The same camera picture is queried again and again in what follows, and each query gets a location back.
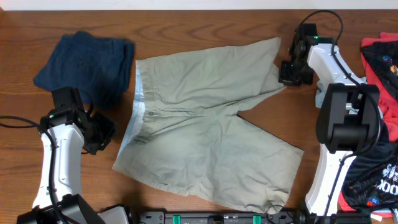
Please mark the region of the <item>folded navy blue shorts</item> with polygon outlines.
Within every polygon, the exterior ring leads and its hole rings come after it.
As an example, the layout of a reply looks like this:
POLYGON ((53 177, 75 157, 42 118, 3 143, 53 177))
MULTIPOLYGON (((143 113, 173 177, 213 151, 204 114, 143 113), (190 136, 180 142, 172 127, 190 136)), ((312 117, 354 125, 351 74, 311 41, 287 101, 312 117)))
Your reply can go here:
POLYGON ((110 110, 129 88, 134 53, 135 44, 127 39, 65 34, 33 82, 47 91, 77 88, 84 103, 110 110))

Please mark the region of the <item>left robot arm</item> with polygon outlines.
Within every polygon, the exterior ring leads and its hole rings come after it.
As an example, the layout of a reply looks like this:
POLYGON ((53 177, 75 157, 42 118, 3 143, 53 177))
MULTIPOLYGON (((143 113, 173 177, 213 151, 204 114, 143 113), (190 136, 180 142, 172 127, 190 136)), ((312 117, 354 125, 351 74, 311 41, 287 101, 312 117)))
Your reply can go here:
POLYGON ((110 143, 114 123, 101 113, 86 111, 76 88, 52 92, 54 109, 37 128, 44 147, 42 175, 32 210, 18 223, 130 223, 123 205, 96 212, 82 197, 81 154, 95 155, 110 143))

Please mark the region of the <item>khaki beige shorts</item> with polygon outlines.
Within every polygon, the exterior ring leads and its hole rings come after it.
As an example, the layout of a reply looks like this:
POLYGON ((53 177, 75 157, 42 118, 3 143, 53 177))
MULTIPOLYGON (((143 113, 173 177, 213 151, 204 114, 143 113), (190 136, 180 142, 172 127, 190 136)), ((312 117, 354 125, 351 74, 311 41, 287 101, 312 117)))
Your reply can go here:
POLYGON ((133 111, 114 170, 244 212, 286 204, 303 151, 238 116, 284 89, 281 39, 136 62, 133 111))

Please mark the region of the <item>light blue grey shirt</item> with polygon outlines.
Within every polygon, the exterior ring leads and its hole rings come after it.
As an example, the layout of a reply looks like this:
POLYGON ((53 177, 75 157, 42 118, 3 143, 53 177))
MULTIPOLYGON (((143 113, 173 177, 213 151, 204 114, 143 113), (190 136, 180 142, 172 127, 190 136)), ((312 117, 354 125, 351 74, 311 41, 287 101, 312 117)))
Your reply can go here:
POLYGON ((323 83, 319 80, 317 82, 317 91, 315 93, 315 107, 321 108, 323 104, 323 100, 325 98, 327 88, 323 86, 323 83))

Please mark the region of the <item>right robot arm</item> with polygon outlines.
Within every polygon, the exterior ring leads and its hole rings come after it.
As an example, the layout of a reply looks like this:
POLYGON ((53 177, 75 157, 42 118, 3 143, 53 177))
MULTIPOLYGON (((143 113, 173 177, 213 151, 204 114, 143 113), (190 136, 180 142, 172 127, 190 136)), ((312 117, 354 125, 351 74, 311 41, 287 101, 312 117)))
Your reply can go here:
POLYGON ((342 213, 338 197, 353 160, 372 149, 379 140, 381 118, 377 102, 379 90, 363 83, 342 59, 335 40, 319 37, 315 24, 301 22, 295 30, 283 61, 279 82, 289 86, 310 85, 318 75, 326 88, 316 123, 320 159, 304 207, 294 223, 370 223, 359 212, 342 213))

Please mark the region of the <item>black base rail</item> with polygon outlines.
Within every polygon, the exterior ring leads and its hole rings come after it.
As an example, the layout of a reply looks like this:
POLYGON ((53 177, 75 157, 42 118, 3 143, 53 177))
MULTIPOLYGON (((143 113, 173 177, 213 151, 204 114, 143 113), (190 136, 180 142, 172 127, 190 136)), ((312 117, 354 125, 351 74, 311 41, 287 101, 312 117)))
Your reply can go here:
POLYGON ((283 209, 278 213, 164 213, 139 215, 139 224, 371 224, 369 215, 337 213, 328 217, 309 214, 305 210, 283 209))

